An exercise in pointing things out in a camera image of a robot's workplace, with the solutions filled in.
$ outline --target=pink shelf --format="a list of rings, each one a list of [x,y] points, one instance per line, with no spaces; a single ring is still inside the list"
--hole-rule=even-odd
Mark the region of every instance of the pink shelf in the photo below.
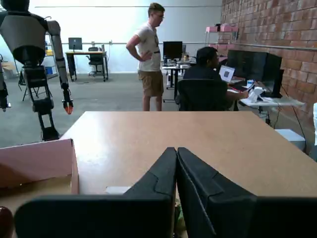
[[[237,26],[229,26],[229,25],[221,25],[220,32],[237,32],[239,27]],[[217,26],[208,26],[206,28],[206,32],[218,32]]]
[[[214,47],[217,50],[230,50],[234,48],[233,44],[209,44],[209,47]]]
[[[218,27],[217,26],[208,26],[206,28],[206,32],[218,32]]]

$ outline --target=laptop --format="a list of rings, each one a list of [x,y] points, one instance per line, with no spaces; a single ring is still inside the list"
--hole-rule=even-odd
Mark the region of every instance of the laptop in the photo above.
[[[233,77],[235,68],[231,68],[225,65],[222,65],[219,71],[219,75],[222,81],[230,83]]]

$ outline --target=brown hair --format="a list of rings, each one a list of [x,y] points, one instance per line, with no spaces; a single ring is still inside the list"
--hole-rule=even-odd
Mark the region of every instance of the brown hair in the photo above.
[[[149,17],[151,15],[151,13],[154,12],[154,11],[165,12],[165,8],[161,4],[153,2],[153,3],[150,4],[149,10],[148,10]]]

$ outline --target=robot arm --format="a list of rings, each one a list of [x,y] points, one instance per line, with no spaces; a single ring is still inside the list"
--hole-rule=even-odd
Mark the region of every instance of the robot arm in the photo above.
[[[9,108],[6,97],[8,96],[8,91],[6,89],[6,84],[4,82],[3,70],[0,61],[0,108],[5,112]]]
[[[47,21],[48,23],[48,33],[51,36],[53,52],[55,55],[55,61],[57,64],[57,71],[59,74],[60,85],[63,89],[64,100],[63,106],[68,114],[73,111],[73,102],[70,99],[69,89],[68,89],[68,78],[66,72],[65,58],[63,56],[63,49],[61,45],[60,38],[60,26],[57,21]]]

